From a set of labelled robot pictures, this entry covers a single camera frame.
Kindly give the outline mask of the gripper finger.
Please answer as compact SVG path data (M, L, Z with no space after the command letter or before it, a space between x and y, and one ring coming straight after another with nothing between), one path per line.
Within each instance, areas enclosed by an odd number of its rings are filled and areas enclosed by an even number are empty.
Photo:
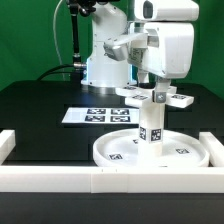
M146 87L149 84L149 74L146 71L139 69L137 72L137 76L139 87Z
M165 103L166 102L166 94L170 87L171 80L165 79L161 77L156 78L155 88L153 90L153 101L155 103Z

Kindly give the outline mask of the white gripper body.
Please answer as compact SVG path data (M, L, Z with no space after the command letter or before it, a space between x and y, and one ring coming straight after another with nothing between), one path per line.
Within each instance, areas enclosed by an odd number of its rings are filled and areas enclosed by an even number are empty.
M128 62L166 79L184 78L193 53L194 28L190 23L149 22L144 24L143 41L129 44Z

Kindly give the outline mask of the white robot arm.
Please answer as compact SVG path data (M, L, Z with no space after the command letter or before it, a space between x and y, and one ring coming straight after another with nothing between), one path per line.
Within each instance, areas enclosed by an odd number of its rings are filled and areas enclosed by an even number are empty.
M157 77L153 101L165 103L172 79L189 72L194 28L199 5L193 0L134 0L134 19L142 28L120 36L109 36L103 43L106 55L124 61Z

